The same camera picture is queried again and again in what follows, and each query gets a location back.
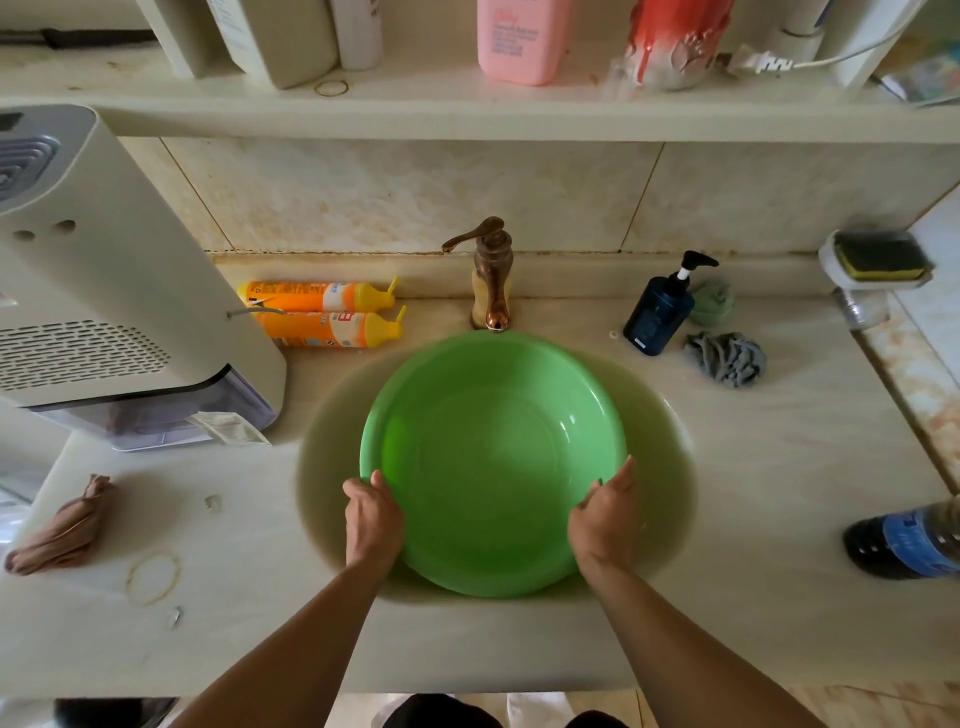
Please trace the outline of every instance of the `gray cloth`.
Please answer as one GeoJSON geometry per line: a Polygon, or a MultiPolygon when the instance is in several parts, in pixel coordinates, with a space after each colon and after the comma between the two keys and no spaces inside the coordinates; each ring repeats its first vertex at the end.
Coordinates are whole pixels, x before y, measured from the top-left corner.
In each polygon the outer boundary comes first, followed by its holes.
{"type": "Polygon", "coordinates": [[[759,344],[739,331],[710,336],[706,331],[686,337],[686,354],[700,371],[728,387],[750,387],[767,368],[759,344]]]}

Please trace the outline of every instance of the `tile wall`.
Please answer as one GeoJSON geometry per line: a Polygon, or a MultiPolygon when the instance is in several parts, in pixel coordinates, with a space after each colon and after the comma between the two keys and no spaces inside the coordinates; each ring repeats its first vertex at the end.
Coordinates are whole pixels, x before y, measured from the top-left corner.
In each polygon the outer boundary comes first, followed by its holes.
{"type": "Polygon", "coordinates": [[[815,251],[909,226],[960,145],[126,139],[211,252],[429,253],[488,215],[518,251],[815,251]]]}

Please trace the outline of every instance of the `shelf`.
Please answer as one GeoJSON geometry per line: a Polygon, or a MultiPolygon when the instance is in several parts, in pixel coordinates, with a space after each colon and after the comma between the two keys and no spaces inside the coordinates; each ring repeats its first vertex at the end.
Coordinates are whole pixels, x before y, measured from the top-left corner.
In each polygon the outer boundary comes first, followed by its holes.
{"type": "Polygon", "coordinates": [[[738,81],[719,73],[679,93],[608,100],[620,42],[578,41],[550,86],[488,80],[473,47],[388,45],[373,71],[334,71],[347,93],[277,91],[235,67],[178,79],[156,46],[89,51],[0,48],[0,104],[94,107],[132,136],[382,139],[960,142],[960,107],[911,109],[871,86],[844,91],[827,71],[738,81]]]}

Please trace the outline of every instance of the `pink lotion bottle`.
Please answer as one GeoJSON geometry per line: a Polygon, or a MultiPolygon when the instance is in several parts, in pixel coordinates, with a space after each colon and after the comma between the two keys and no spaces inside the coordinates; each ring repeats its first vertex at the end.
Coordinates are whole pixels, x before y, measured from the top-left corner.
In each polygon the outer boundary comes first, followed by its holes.
{"type": "Polygon", "coordinates": [[[512,84],[549,84],[566,51],[573,0],[477,0],[477,58],[512,84]]]}

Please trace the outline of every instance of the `finger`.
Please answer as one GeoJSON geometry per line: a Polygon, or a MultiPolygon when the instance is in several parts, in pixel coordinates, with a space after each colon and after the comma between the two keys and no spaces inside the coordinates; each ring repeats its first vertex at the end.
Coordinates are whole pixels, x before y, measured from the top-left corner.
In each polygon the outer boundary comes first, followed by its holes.
{"type": "Polygon", "coordinates": [[[383,471],[373,471],[370,476],[370,487],[381,496],[390,500],[394,499],[394,494],[390,491],[390,484],[387,482],[387,476],[383,474],[383,471]]]}
{"type": "Polygon", "coordinates": [[[370,494],[366,484],[358,477],[352,477],[350,480],[344,481],[344,493],[347,494],[348,498],[363,497],[370,494]]]}
{"type": "Polygon", "coordinates": [[[587,490],[587,494],[584,496],[583,500],[577,503],[577,507],[586,508],[587,504],[590,502],[590,499],[593,497],[593,494],[596,493],[598,490],[600,490],[601,485],[603,485],[603,482],[600,480],[594,480],[592,483],[590,483],[590,487],[589,487],[589,490],[587,490]]]}
{"type": "Polygon", "coordinates": [[[607,481],[607,485],[617,491],[630,488],[634,484],[634,462],[634,457],[627,455],[627,459],[624,460],[623,465],[620,466],[620,470],[607,481]]]}

